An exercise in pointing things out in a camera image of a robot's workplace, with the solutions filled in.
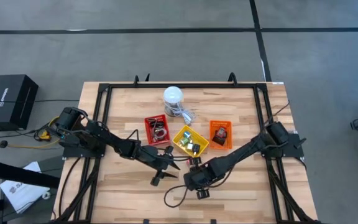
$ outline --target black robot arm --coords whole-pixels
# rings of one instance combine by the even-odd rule
[[[83,119],[87,120],[86,126],[81,123]],[[59,144],[63,147],[82,147],[96,151],[107,144],[121,157],[137,160],[157,170],[152,179],[152,185],[158,185],[159,180],[164,177],[175,177],[163,172],[168,166],[179,170],[179,167],[174,163],[171,146],[166,147],[163,154],[158,154],[156,147],[141,146],[139,138],[122,139],[114,135],[105,124],[89,119],[86,112],[78,108],[65,108],[55,125],[57,127],[55,134],[61,137]]]
[[[280,148],[288,144],[288,132],[280,122],[274,122],[266,127],[267,133],[260,133],[250,142],[243,145],[234,152],[221,157],[215,157],[202,165],[199,158],[192,159],[194,165],[190,172],[183,176],[185,185],[189,190],[203,192],[204,189],[213,187],[212,184],[223,179],[227,172],[243,159],[258,151],[265,151],[270,148]],[[209,193],[199,193],[198,197],[209,197]]]

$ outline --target black case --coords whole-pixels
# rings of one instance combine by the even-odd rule
[[[27,75],[0,75],[0,131],[27,128],[37,90]]]

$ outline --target small item in basket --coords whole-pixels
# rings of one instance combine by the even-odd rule
[[[227,138],[227,131],[225,128],[220,127],[219,130],[215,131],[215,136],[212,138],[212,141],[223,146]]]
[[[182,146],[185,146],[188,142],[189,142],[189,139],[188,139],[188,138],[182,138],[182,139],[180,140],[180,144],[181,144]]]
[[[149,119],[150,126],[152,126],[152,138],[153,142],[161,141],[167,135],[167,130],[164,128],[165,123],[163,121],[157,121],[157,119]]]
[[[187,144],[187,149],[188,149],[188,150],[193,150],[193,144],[192,144],[192,143],[188,143],[188,144]]]
[[[199,153],[200,151],[200,145],[199,144],[194,144],[193,148],[192,148],[193,154],[196,155],[197,153]]]
[[[183,133],[183,137],[185,137],[185,138],[190,138],[190,137],[191,137],[191,133],[190,133],[189,131],[185,131],[185,132]]]

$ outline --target small box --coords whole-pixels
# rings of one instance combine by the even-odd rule
[[[231,121],[209,121],[209,140],[211,149],[224,149],[232,148],[232,124]]]
[[[152,137],[153,136],[153,134],[152,134],[153,126],[150,125],[150,121],[152,121],[152,120],[154,120],[156,122],[163,122],[163,128],[167,131],[167,134],[164,136],[163,139],[153,141],[153,137]],[[158,144],[163,144],[163,143],[169,142],[170,136],[169,136],[167,118],[165,117],[165,114],[145,118],[144,124],[145,124],[145,130],[146,130],[146,135],[147,135],[147,141],[149,142],[149,145],[155,146]]]
[[[191,140],[192,140],[192,144],[195,146],[195,144],[200,145],[200,151],[198,153],[196,153],[195,155],[193,154],[192,151],[187,150],[186,146],[182,146],[180,144],[180,140],[183,138],[183,133],[185,131],[189,131],[191,133]],[[208,146],[209,142],[207,139],[205,139],[204,137],[202,137],[202,135],[198,134],[195,130],[193,130],[191,127],[184,125],[184,127],[177,133],[177,135],[173,138],[173,143],[180,148],[181,150],[183,150],[185,153],[187,153],[189,156],[191,157],[198,157],[201,155],[201,153],[203,153],[203,151],[206,149],[206,147]]]
[[[0,75],[0,131],[27,128],[37,90],[27,75]]]

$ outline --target concrete floor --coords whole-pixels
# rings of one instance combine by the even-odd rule
[[[358,0],[256,0],[262,27],[358,27]],[[0,0],[0,29],[252,27],[247,0]],[[263,34],[273,81],[285,82],[319,219],[358,223],[358,32]],[[37,99],[78,99],[84,81],[262,81],[254,33],[0,35],[0,74],[28,74]],[[29,129],[64,106],[37,103]],[[35,144],[31,138],[11,143]],[[14,166],[61,149],[0,149]],[[21,218],[45,222],[49,211]]]

